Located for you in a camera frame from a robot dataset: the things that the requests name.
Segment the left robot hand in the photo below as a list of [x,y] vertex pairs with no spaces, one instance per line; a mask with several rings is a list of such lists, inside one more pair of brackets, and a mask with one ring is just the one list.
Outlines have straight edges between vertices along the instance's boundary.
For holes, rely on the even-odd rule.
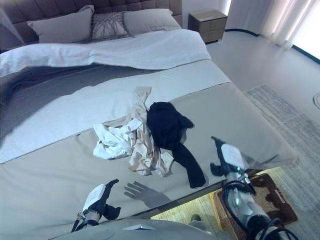
[[99,222],[104,216],[107,220],[115,220],[121,212],[121,207],[113,207],[107,204],[107,199],[110,197],[112,187],[118,183],[116,178],[107,184],[96,186],[87,196],[84,203],[82,213],[85,217],[91,215],[96,216],[96,222]]

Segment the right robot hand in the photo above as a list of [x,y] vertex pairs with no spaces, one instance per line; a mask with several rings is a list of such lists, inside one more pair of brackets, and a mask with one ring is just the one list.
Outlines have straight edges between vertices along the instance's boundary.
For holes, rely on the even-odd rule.
[[215,165],[213,162],[210,163],[210,170],[214,176],[227,176],[230,173],[239,173],[244,175],[247,169],[247,165],[243,160],[240,150],[221,139],[211,136],[214,140],[216,152],[220,165]]

